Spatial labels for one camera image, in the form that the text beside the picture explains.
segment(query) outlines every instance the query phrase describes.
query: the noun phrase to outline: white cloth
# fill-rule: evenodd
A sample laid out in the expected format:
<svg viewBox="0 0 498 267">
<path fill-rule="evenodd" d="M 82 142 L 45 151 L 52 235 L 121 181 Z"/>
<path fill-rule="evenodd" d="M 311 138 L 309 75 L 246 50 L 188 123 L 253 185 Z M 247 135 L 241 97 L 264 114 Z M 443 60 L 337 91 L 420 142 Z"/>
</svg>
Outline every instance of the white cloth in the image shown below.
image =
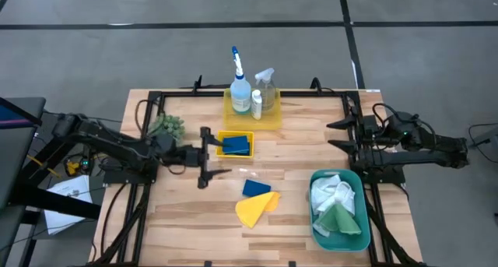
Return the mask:
<svg viewBox="0 0 498 267">
<path fill-rule="evenodd" d="M 311 209 L 313 214 L 322 214 L 336 202 L 355 215 L 355 192 L 351 186 L 341 181 L 338 174 L 318 178 L 311 184 Z"/>
<path fill-rule="evenodd" d="M 323 228 L 320 224 L 317 224 L 317 221 L 315 220 L 315 223 L 313 223 L 313 228 L 323 237 L 328 237 L 330 236 L 330 231 L 326 230 Z"/>
</svg>

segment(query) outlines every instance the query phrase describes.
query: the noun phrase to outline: blue sponge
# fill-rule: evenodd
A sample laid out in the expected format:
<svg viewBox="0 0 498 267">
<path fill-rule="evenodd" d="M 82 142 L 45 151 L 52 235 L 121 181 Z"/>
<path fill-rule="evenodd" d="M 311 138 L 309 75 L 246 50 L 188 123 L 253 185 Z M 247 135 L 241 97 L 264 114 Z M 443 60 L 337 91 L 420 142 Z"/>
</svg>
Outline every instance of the blue sponge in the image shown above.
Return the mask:
<svg viewBox="0 0 498 267">
<path fill-rule="evenodd" d="M 246 135 L 224 138 L 223 145 L 225 145 L 223 147 L 223 153 L 225 154 L 246 153 L 249 151 L 249 142 Z"/>
<path fill-rule="evenodd" d="M 250 156 L 251 155 L 251 144 L 248 142 L 247 143 L 247 151 L 244 152 L 239 152 L 239 153 L 224 153 L 226 155 L 237 155 L 237 156 Z"/>
<path fill-rule="evenodd" d="M 267 184 L 262 184 L 260 182 L 246 180 L 246 184 L 244 184 L 244 190 L 242 191 L 242 195 L 246 195 L 247 197 L 254 197 L 264 193 L 268 193 L 272 190 L 272 187 Z"/>
</svg>

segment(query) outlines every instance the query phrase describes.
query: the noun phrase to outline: clear spray bottle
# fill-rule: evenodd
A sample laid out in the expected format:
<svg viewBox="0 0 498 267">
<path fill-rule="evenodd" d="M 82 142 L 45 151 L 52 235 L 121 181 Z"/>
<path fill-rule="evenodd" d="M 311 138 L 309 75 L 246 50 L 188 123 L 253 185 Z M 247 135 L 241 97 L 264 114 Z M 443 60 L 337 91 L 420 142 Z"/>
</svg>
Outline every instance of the clear spray bottle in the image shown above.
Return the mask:
<svg viewBox="0 0 498 267">
<path fill-rule="evenodd" d="M 273 68 L 266 69 L 254 76 L 256 78 L 256 89 L 261 91 L 262 111 L 269 111 L 275 103 L 275 84 L 272 81 Z"/>
</svg>

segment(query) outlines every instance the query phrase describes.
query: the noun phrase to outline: spray bottle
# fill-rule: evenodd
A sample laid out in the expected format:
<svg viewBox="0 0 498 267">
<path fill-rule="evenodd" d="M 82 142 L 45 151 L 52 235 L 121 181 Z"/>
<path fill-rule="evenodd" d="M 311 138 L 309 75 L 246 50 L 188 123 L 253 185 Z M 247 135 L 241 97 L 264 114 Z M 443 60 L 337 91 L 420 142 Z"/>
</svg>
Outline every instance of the spray bottle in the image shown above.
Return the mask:
<svg viewBox="0 0 498 267">
<path fill-rule="evenodd" d="M 246 80 L 242 64 L 240 62 L 239 51 L 232 47 L 233 61 L 235 61 L 235 79 L 230 85 L 232 97 L 232 107 L 238 114 L 246 114 L 251 109 L 251 84 Z"/>
<path fill-rule="evenodd" d="M 256 89 L 261 91 L 263 100 L 262 110 L 269 111 L 275 103 L 275 84 L 272 81 L 272 74 L 275 72 L 273 68 L 259 72 L 256 76 Z"/>
</svg>

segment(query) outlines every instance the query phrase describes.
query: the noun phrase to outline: yellow tray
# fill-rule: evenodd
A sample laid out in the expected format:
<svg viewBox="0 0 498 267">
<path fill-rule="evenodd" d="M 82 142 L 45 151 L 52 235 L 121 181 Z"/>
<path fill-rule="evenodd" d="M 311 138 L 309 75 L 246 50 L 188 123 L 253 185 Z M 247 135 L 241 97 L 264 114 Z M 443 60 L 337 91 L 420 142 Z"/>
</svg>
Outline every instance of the yellow tray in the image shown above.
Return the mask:
<svg viewBox="0 0 498 267">
<path fill-rule="evenodd" d="M 234 136 L 242 136 L 242 135 L 246 135 L 248 142 L 251 144 L 251 151 L 249 152 L 250 153 L 249 156 L 225 154 L 225 153 L 223 153 L 222 146 L 216 147 L 216 155 L 218 157 L 224 157 L 224 158 L 252 158 L 254 156 L 254 133 L 253 132 L 220 130 L 220 131 L 218 131 L 218 140 L 220 142 L 222 142 L 224 138 L 232 138 Z"/>
<path fill-rule="evenodd" d="M 282 112 L 280 111 L 280 90 L 276 90 L 275 103 L 270 111 L 263 111 L 261 119 L 256 120 L 251 112 L 237 114 L 232 108 L 230 89 L 223 94 L 223 122 L 228 130 L 276 130 L 282 127 Z"/>
</svg>

